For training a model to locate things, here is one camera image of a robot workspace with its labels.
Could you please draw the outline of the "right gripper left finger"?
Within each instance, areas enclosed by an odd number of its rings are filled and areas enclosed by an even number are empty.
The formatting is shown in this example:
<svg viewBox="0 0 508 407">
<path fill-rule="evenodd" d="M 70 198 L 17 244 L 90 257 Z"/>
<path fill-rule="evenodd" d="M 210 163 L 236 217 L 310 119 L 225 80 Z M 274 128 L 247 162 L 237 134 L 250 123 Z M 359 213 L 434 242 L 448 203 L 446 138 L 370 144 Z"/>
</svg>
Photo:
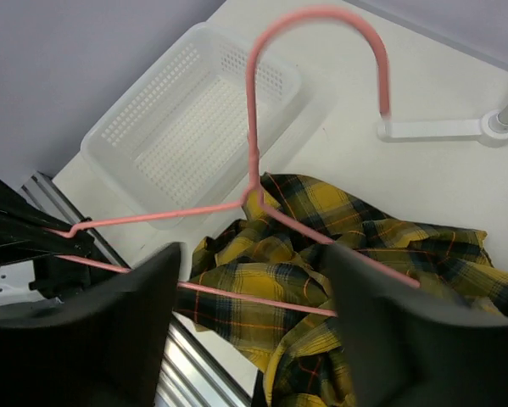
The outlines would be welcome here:
<svg viewBox="0 0 508 407">
<path fill-rule="evenodd" d="M 176 301 L 181 244 L 64 301 L 0 306 L 0 406 L 151 406 L 162 346 L 141 316 Z"/>
</svg>

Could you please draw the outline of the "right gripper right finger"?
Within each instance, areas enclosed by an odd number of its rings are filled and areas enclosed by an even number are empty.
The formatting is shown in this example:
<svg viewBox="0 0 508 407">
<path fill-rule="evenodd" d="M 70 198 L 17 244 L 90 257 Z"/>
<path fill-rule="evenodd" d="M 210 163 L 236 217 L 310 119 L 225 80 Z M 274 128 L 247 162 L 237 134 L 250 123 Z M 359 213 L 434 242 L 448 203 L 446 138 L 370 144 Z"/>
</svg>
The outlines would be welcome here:
<svg viewBox="0 0 508 407">
<path fill-rule="evenodd" d="M 323 263 L 359 406 L 508 406 L 508 317 L 436 298 L 337 243 Z"/>
</svg>

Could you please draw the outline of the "yellow plaid shirt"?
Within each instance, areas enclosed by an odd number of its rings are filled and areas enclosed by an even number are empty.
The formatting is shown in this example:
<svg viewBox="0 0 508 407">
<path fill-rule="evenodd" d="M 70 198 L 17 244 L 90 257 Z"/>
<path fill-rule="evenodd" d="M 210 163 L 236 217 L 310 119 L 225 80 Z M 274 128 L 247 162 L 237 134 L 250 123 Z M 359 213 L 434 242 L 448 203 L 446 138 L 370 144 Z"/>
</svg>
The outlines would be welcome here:
<svg viewBox="0 0 508 407">
<path fill-rule="evenodd" d="M 424 291 L 508 316 L 508 272 L 493 266 L 484 231 L 398 220 L 309 176 L 267 173 L 260 181 L 266 204 L 418 280 Z M 191 280 L 257 302 L 182 290 L 177 312 L 218 334 L 259 369 L 268 405 L 355 405 L 336 321 L 271 306 L 282 301 L 331 308 L 323 247 L 264 213 L 256 197 L 243 210 L 243 219 L 199 243 Z"/>
</svg>

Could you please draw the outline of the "pink wire hanger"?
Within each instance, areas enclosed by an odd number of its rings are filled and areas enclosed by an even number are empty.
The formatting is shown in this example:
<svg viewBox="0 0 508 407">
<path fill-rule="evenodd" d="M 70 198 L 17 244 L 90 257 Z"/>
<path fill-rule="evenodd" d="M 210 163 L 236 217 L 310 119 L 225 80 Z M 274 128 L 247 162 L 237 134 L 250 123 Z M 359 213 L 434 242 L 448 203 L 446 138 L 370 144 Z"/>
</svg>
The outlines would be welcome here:
<svg viewBox="0 0 508 407">
<path fill-rule="evenodd" d="M 269 46 L 270 42 L 274 40 L 278 35 L 284 31 L 293 28 L 295 25 L 303 24 L 314 20 L 334 20 L 344 25 L 348 25 L 355 29 L 359 34 L 363 36 L 366 42 L 369 44 L 373 55 L 377 63 L 377 89 L 378 89 L 378 104 L 379 112 L 383 119 L 387 119 L 391 115 L 391 104 L 390 104 L 390 91 L 389 91 L 389 65 L 388 65 L 388 54 L 382 38 L 378 35 L 376 30 L 370 23 L 351 11 L 336 6 L 312 6 L 307 8 L 301 8 L 290 14 L 285 14 L 278 21 L 271 24 L 254 42 L 254 45 L 248 56 L 246 71 L 245 71 L 245 85 L 246 85 L 246 99 L 247 99 L 247 115 L 248 115 L 248 185 L 243 192 L 243 195 L 238 201 L 231 203 L 222 203 L 213 206 L 205 206 L 194 209 L 181 209 L 177 211 L 156 213 L 151 215 L 137 215 L 128 216 L 122 218 L 99 220 L 99 221 L 85 221 L 74 224 L 69 231 L 54 231 L 61 237 L 72 238 L 79 231 L 85 231 L 87 229 L 93 229 L 102 226 L 115 226 L 129 223 L 148 222 L 151 220 L 166 220 L 177 217 L 188 217 L 194 215 L 206 215 L 212 213 L 224 212 L 227 210 L 239 208 L 248 201 L 248 197 L 251 192 L 257 194 L 259 207 L 263 211 L 271 216 L 273 219 L 278 220 L 281 224 L 298 231 L 306 237 L 309 237 L 321 244 L 331 244 L 333 240 L 310 229 L 309 227 L 301 224 L 297 220 L 294 220 L 285 214 L 278 212 L 276 209 L 268 206 L 264 202 L 264 194 L 260 184 L 260 152 L 258 148 L 258 117 L 256 108 L 256 84 L 255 76 L 257 65 L 260 59 L 260 55 L 263 53 L 265 48 Z M 371 266 L 374 271 L 385 274 L 386 276 L 393 278 L 396 281 L 404 283 L 412 288 L 419 288 L 420 284 L 418 281 L 398 273 L 395 270 L 389 269 L 387 266 L 377 263 L 376 261 L 369 259 L 361 254 L 351 250 L 352 257 L 358 258 L 360 263 Z M 101 263 L 96 260 L 86 259 L 74 255 L 56 255 L 59 259 L 63 259 L 69 262 L 74 262 L 81 265 L 87 265 L 96 267 L 103 270 L 113 271 L 115 273 L 125 274 L 130 272 L 129 269 Z M 284 302 L 278 302 L 275 300 L 269 300 L 264 298 L 256 298 L 251 295 L 233 293 L 225 290 L 216 288 L 206 287 L 199 284 L 190 282 L 178 282 L 179 288 L 185 288 L 195 292 L 208 293 L 219 295 L 226 298 L 238 299 L 242 301 L 248 301 L 255 304 L 269 305 L 280 309 L 290 309 L 298 312 L 311 313 L 316 315 L 324 316 L 336 316 L 335 312 L 328 309 L 317 309 L 313 307 L 290 304 Z"/>
</svg>

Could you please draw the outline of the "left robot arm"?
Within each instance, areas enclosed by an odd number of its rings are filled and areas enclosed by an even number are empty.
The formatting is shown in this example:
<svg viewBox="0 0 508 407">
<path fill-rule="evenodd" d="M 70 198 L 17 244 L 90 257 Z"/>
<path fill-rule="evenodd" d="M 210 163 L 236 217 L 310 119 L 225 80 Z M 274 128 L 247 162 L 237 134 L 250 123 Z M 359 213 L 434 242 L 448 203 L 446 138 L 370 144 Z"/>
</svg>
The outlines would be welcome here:
<svg viewBox="0 0 508 407">
<path fill-rule="evenodd" d="M 127 265 L 97 231 L 53 234 L 85 219 L 46 175 L 36 173 L 18 191 L 0 180 L 0 306 L 65 299 L 113 276 L 68 255 Z"/>
</svg>

